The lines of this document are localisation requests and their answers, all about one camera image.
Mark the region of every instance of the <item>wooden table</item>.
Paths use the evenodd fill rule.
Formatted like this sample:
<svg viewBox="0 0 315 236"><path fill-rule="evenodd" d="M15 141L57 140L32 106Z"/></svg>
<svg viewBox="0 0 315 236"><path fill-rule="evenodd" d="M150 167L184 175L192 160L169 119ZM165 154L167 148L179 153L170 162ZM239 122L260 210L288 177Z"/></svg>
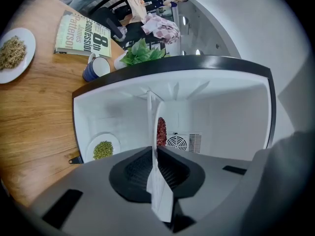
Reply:
<svg viewBox="0 0 315 236"><path fill-rule="evenodd" d="M146 7L142 6L140 0L127 0L131 11L132 11L132 18L130 19L129 23L136 23L141 22L147 15Z"/></svg>
<svg viewBox="0 0 315 236"><path fill-rule="evenodd" d="M36 52L26 71L0 85L0 176L15 200L29 205L36 196L77 166L73 125L73 91L88 57L53 54L64 10L59 0L35 0L15 17L11 29L25 27L36 39ZM111 41L113 60L124 53Z"/></svg>

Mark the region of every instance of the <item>white plate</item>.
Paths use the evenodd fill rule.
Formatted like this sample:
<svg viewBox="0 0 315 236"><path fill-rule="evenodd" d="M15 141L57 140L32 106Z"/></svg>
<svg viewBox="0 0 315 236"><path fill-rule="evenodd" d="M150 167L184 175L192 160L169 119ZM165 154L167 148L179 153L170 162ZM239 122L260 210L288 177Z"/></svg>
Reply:
<svg viewBox="0 0 315 236"><path fill-rule="evenodd" d="M110 134L110 133L101 133L97 135L92 141L90 142L85 155L83 156L83 162L91 162L94 161L95 159L93 158L94 155L94 149L95 147L101 143L101 142L111 142L113 146L113 155L120 153L120 144L118 139Z"/></svg>
<svg viewBox="0 0 315 236"><path fill-rule="evenodd" d="M0 48L6 41L14 36L18 36L20 40L24 41L24 44L26 45L26 55L17 67L0 71L0 84L8 83L19 77L28 67L35 53L35 37L33 33L25 28L15 28L7 32L0 40Z"/></svg>

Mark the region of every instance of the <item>handle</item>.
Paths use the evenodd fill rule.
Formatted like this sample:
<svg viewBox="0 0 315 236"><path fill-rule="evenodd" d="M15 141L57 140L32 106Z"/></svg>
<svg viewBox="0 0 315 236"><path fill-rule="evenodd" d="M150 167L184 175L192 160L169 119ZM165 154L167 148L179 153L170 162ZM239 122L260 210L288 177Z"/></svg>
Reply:
<svg viewBox="0 0 315 236"><path fill-rule="evenodd" d="M91 55L89 56L88 64L93 60L93 58L98 58L98 57L99 57L99 54L91 53Z"/></svg>
<svg viewBox="0 0 315 236"><path fill-rule="evenodd" d="M83 159L82 157L79 155L77 157L74 157L72 159L69 160L69 164L83 164Z"/></svg>

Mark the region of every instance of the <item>mug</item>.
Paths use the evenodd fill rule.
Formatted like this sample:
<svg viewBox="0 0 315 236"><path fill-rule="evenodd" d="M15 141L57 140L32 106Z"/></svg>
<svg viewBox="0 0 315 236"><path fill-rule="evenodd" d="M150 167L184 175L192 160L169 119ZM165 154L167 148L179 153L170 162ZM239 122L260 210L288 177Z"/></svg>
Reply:
<svg viewBox="0 0 315 236"><path fill-rule="evenodd" d="M100 57L98 54L91 53L89 56L88 65L82 74L83 79L86 82L90 82L108 73L110 73L108 61Z"/></svg>

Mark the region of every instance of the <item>book cover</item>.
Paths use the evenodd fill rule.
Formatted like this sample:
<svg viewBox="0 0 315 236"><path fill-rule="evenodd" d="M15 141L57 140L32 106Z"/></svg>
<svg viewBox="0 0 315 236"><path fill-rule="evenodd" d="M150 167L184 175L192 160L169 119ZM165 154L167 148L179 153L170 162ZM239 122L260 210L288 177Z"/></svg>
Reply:
<svg viewBox="0 0 315 236"><path fill-rule="evenodd" d="M110 30L78 13L65 11L61 19L55 53L89 56L92 52L111 57Z"/></svg>

